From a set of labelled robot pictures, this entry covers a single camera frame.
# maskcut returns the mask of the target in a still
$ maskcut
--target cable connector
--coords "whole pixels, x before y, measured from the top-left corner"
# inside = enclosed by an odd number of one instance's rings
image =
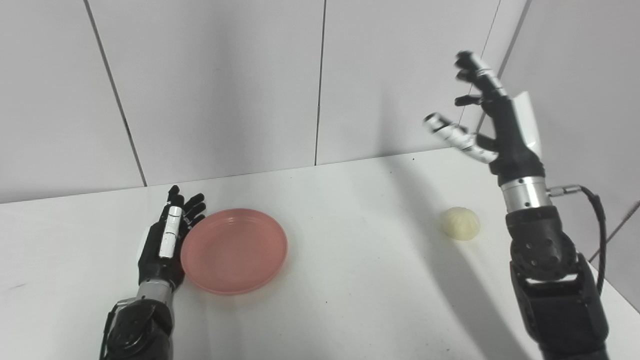
[[[580,185],[553,186],[547,189],[547,195],[549,197],[559,197],[579,193],[581,191],[582,187]]]

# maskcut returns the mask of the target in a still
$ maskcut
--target silver metal ring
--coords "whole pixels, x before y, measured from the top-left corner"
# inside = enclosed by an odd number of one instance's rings
[[[552,205],[545,178],[527,176],[504,183],[501,187],[507,212]]]

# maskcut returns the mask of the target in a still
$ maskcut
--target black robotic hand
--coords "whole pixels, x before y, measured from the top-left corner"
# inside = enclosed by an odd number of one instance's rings
[[[149,229],[138,260],[138,294],[116,303],[107,315],[100,360],[168,360],[173,292],[184,280],[180,262],[182,242],[204,218],[201,193],[184,202],[177,185],[171,187],[160,219]]]
[[[439,113],[427,116],[425,123],[466,155],[489,164],[498,177],[512,239],[511,281],[527,332],[545,360],[608,359],[600,296],[589,265],[564,234],[550,200],[528,95],[510,98],[493,71],[470,51],[458,53],[456,66],[461,69],[457,78],[472,83],[481,95],[458,97],[455,105],[482,106],[492,118],[495,139],[469,133]],[[593,194],[589,199],[604,223],[599,200]]]
[[[161,279],[168,282],[173,291],[182,284],[184,280],[184,270],[180,262],[182,242],[189,231],[205,217],[202,214],[205,209],[206,205],[202,193],[193,196],[185,203],[184,197],[180,195],[180,188],[177,185],[171,187],[160,219],[149,229],[145,247],[138,261],[140,271],[138,284],[150,279]],[[176,222],[179,221],[177,233],[165,234],[167,221],[173,220],[175,211],[180,213],[177,216],[179,218],[175,219]],[[163,239],[166,241],[165,235],[170,238],[173,238],[172,235],[175,236],[175,246],[172,252],[169,245],[169,249],[163,250],[164,255],[162,255],[161,247]]]

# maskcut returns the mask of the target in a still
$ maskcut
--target robot finger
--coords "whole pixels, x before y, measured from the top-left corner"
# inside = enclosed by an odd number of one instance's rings
[[[173,185],[169,189],[169,196],[167,196],[166,201],[170,202],[174,196],[178,195],[178,193],[180,193],[180,188],[177,185]]]
[[[480,105],[482,102],[482,97],[480,95],[464,95],[457,97],[454,100],[454,104],[456,106],[467,106],[471,104]]]
[[[194,227],[194,226],[196,226],[196,224],[197,224],[197,223],[199,223],[199,222],[201,222],[201,221],[202,221],[202,219],[204,219],[204,218],[205,218],[204,214],[200,214],[200,215],[198,215],[195,219],[193,219],[193,220],[191,221],[191,223],[189,224],[189,226],[190,226],[190,227]]]
[[[201,212],[203,212],[205,209],[207,208],[207,206],[205,205],[204,202],[200,202],[198,203],[196,206],[193,206],[193,208],[191,208],[191,210],[189,210],[185,215],[184,218],[189,222],[193,222],[193,220],[195,219],[196,216],[198,216],[198,214],[200,214]]]
[[[204,194],[198,193],[190,198],[182,207],[185,213],[188,213],[194,206],[204,201]]]

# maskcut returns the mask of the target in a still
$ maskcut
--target robotic hand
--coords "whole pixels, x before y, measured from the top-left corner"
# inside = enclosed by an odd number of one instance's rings
[[[551,203],[550,195],[562,194],[545,184],[529,96],[509,98],[493,71],[470,51],[458,53],[456,66],[461,69],[457,78],[472,83],[482,95],[465,95],[455,104],[482,106],[492,118],[495,139],[469,133],[438,113],[424,121],[452,146],[489,164],[498,177],[512,237],[511,280],[527,332],[538,342],[545,360],[608,359],[609,329],[600,296],[587,261],[564,234]],[[604,219],[601,206],[599,210],[598,217]]]
[[[118,301],[107,316],[100,360],[170,358],[171,300],[184,280],[180,249],[206,208],[201,193],[184,203],[179,192],[171,187],[160,219],[149,229],[138,261],[138,294]]]

